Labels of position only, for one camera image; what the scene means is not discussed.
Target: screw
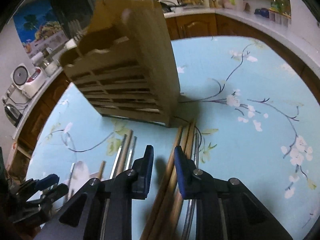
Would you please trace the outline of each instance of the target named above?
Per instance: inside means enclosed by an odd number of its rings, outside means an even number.
[[[133,169],[129,169],[125,172],[128,176],[134,176],[136,174],[136,171]]]
[[[193,174],[199,176],[203,174],[203,171],[201,169],[195,169],[193,170]]]
[[[240,181],[239,181],[239,179],[237,179],[237,178],[231,178],[231,179],[230,179],[230,183],[231,183],[232,185],[238,185],[238,184],[240,183]]]
[[[100,180],[98,178],[92,178],[92,179],[89,180],[89,184],[91,186],[96,185],[99,182],[100,182]]]

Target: poster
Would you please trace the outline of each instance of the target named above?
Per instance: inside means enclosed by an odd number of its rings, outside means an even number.
[[[68,40],[50,0],[36,0],[24,5],[15,13],[13,20],[29,58],[47,47],[53,50]]]

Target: blue gripper pad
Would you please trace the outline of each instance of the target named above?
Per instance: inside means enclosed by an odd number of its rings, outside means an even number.
[[[177,180],[180,194],[183,199],[187,199],[186,193],[186,169],[188,170],[187,157],[184,155],[181,146],[174,149],[174,165],[176,166]]]
[[[134,199],[145,199],[150,190],[150,182],[153,167],[153,146],[147,145],[143,158],[137,159],[132,169],[138,172],[138,179],[132,184]]]
[[[44,179],[41,179],[36,182],[36,187],[35,189],[38,190],[44,190],[46,188],[51,187],[52,185],[56,184],[59,182],[59,177],[56,174],[50,174]]]

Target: rice cooker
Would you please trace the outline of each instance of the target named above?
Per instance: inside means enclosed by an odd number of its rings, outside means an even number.
[[[26,66],[21,63],[11,73],[11,79],[15,86],[21,90],[22,94],[31,99],[46,82],[47,75],[39,67],[36,67],[35,72],[30,75]]]

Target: dish rack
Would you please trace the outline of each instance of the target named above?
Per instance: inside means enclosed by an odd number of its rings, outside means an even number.
[[[60,63],[101,115],[170,125],[180,85],[160,5],[99,0],[88,33]]]

